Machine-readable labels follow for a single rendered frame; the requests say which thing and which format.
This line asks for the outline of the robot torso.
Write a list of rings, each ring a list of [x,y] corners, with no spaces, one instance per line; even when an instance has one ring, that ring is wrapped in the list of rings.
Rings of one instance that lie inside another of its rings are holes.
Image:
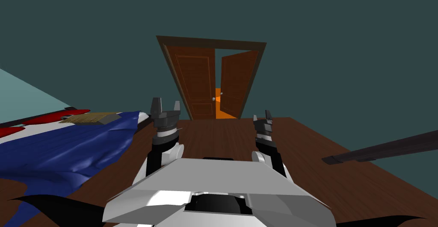
[[[251,214],[187,210],[196,196],[242,199]],[[177,159],[117,194],[104,222],[124,227],[336,227],[330,209],[263,162]]]

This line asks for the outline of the dark long shelf board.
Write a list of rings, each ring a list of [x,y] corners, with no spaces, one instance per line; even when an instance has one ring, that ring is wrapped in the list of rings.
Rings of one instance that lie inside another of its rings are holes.
[[[438,150],[438,130],[386,142],[363,149],[322,158],[328,165],[348,161],[368,162],[377,159]]]

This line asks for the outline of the brown wooden door leaf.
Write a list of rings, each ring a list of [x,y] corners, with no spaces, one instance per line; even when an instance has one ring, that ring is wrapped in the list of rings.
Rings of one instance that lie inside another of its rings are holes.
[[[191,120],[216,118],[215,49],[165,46]]]
[[[222,57],[220,110],[240,116],[258,51],[246,51]]]

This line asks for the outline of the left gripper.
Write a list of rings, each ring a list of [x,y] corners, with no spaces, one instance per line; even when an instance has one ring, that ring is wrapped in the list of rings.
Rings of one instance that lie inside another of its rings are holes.
[[[180,101],[175,101],[174,110],[162,112],[161,98],[154,97],[151,103],[150,113],[154,127],[164,128],[176,126],[181,114]]]

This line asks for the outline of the bed with blue cover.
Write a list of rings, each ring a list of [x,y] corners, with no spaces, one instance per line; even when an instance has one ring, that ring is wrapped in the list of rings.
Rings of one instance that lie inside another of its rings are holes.
[[[22,195],[58,195],[103,206],[132,184],[152,128],[144,112],[106,125],[27,125],[0,138],[0,227],[55,227]]]

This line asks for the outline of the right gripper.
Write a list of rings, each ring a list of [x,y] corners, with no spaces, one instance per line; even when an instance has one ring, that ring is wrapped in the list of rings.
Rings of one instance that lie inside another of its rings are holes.
[[[269,110],[265,110],[266,119],[257,119],[256,115],[253,115],[253,124],[257,134],[270,136],[272,133],[272,115]]]

